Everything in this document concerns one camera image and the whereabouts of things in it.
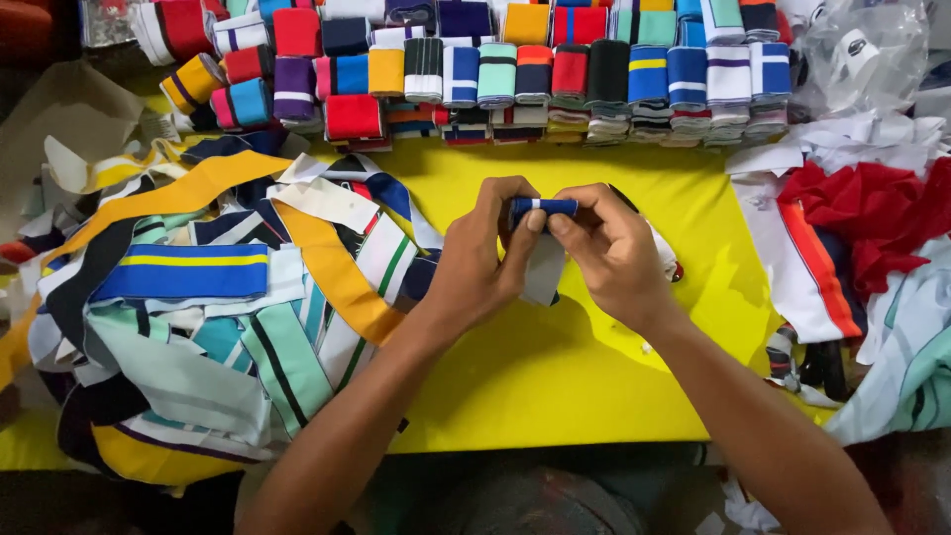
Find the yellow tabletop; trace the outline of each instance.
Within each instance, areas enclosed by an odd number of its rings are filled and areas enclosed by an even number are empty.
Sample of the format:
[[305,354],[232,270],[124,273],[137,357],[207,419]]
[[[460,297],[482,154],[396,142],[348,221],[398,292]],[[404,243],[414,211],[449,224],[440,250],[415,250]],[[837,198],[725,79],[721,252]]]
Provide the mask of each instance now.
[[[151,108],[168,110],[155,86],[129,87]],[[322,141],[311,153],[339,158]],[[636,144],[446,148],[433,139],[397,140],[393,152],[369,155],[443,231],[472,208],[487,176],[524,175],[543,198],[568,186],[615,185],[677,253],[686,274],[674,294],[693,321],[767,376],[766,339],[783,321],[722,156]],[[594,304],[574,262],[558,291],[554,307],[516,302],[459,341],[426,381],[390,452],[708,438],[660,356]],[[801,407],[816,423],[832,414]]]

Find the clear plastic bag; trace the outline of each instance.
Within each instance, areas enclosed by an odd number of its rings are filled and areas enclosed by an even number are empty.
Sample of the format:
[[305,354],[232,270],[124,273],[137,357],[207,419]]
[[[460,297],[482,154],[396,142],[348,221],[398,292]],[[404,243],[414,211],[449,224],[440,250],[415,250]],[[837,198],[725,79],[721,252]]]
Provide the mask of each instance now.
[[904,111],[927,71],[928,23],[919,0],[846,1],[827,7],[805,34],[812,117]]

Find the purple fabric roll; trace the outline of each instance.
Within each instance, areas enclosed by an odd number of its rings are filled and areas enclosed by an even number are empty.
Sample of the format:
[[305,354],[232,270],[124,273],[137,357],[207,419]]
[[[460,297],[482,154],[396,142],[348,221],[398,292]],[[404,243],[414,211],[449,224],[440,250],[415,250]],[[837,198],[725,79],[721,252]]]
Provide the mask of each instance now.
[[317,78],[309,58],[278,57],[274,62],[274,117],[309,121],[317,109],[314,91]]

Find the person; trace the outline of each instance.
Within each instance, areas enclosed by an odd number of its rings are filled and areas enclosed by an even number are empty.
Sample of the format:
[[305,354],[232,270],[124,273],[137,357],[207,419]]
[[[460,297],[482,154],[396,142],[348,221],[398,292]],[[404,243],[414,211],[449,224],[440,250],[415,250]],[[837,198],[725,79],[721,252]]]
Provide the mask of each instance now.
[[[594,302],[657,350],[729,466],[789,533],[892,533],[840,446],[710,340],[677,305],[650,227],[611,188],[563,189],[554,198],[578,202],[574,219],[546,218],[542,210],[533,210],[509,233],[505,207],[515,196],[539,195],[524,177],[485,180],[472,211],[449,226],[426,297],[367,368],[298,434],[236,533],[313,535],[334,528],[370,481],[439,356],[521,294],[525,267],[546,219],[579,265]],[[499,239],[506,249],[501,262]],[[614,528],[623,520],[611,522],[612,531],[596,532],[642,533]],[[476,533],[465,529],[453,533]],[[582,533],[499,525],[484,532]]]

